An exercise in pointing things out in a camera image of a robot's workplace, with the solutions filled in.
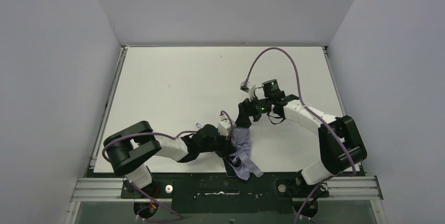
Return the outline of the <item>lavender folding umbrella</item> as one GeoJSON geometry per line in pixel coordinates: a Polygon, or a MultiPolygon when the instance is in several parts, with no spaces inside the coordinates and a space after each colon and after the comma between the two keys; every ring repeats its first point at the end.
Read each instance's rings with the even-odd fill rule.
{"type": "MultiPolygon", "coordinates": [[[[221,135],[218,132],[217,126],[206,124],[200,128],[189,141],[189,153],[198,155],[200,153],[208,153],[209,137],[214,135],[221,135]]],[[[226,136],[231,141],[236,151],[230,156],[220,157],[224,161],[226,167],[226,174],[229,177],[238,177],[242,180],[248,180],[250,175],[261,177],[263,171],[252,161],[251,151],[252,142],[250,139],[249,128],[232,128],[229,136],[226,136]]]]}

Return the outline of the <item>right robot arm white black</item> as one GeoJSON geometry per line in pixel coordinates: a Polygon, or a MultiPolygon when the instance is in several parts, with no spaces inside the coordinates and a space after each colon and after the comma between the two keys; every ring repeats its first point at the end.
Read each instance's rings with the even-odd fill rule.
{"type": "Polygon", "coordinates": [[[367,158],[367,150],[354,119],[321,112],[294,95],[286,95],[275,79],[261,85],[264,98],[256,96],[256,86],[242,83],[240,90],[249,94],[238,104],[237,127],[249,128],[262,115],[288,120],[309,130],[319,140],[320,158],[297,173],[304,185],[315,185],[351,168],[367,158]]]}

